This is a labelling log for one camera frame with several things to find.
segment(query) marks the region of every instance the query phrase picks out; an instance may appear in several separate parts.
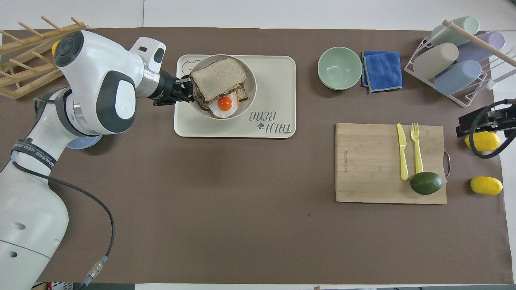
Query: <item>gold knife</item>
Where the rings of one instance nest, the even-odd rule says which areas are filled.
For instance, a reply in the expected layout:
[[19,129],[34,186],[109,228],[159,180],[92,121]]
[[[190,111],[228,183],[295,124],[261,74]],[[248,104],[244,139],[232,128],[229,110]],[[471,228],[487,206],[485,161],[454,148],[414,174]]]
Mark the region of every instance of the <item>gold knife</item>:
[[407,147],[407,138],[405,132],[400,123],[396,124],[398,129],[398,141],[399,141],[399,160],[400,160],[400,176],[401,180],[406,181],[409,179],[409,169],[407,168],[407,160],[405,159],[405,147]]

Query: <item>fork handle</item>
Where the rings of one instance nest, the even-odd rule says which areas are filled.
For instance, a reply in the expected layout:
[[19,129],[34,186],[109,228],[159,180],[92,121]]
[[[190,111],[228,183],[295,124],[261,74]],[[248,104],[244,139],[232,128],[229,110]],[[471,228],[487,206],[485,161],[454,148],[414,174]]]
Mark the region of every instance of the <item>fork handle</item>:
[[416,165],[416,173],[423,172],[423,160],[421,159],[421,149],[419,147],[419,142],[414,143],[415,147],[415,165]]
[[405,148],[399,149],[400,160],[400,177],[401,180],[407,181],[409,179],[409,169],[407,168],[407,160],[405,159]]

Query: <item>white robotic arm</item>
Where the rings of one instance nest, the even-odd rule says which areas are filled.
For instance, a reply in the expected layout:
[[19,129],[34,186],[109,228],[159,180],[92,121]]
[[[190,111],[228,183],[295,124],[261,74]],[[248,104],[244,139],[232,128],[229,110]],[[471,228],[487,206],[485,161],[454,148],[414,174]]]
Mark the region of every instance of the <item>white robotic arm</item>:
[[[188,77],[160,70],[165,49],[142,37],[126,51],[89,31],[73,32],[57,45],[55,64],[70,87],[40,99],[33,128],[0,171],[0,288],[30,289],[65,234],[68,212],[45,177],[70,141],[126,131],[137,97],[155,106],[193,100]],[[106,260],[93,267],[87,283]]]

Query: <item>egg yolk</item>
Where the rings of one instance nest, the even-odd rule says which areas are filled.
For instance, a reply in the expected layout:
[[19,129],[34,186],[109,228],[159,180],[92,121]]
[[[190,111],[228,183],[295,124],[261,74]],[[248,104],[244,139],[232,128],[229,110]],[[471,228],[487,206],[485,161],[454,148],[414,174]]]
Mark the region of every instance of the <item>egg yolk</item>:
[[233,106],[233,101],[231,101],[231,98],[227,95],[219,98],[217,105],[219,106],[219,109],[228,111]]

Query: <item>wooden cutting board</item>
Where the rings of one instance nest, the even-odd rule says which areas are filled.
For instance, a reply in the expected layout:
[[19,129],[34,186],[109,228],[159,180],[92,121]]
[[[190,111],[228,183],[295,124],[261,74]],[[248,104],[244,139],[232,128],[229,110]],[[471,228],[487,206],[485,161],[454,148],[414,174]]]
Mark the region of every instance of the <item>wooden cutting board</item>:
[[[403,125],[409,176],[415,174],[411,125]],[[431,195],[415,193],[400,178],[396,125],[342,124],[335,127],[335,195],[340,202],[446,204],[441,126],[419,126],[424,171],[437,173],[443,186]]]

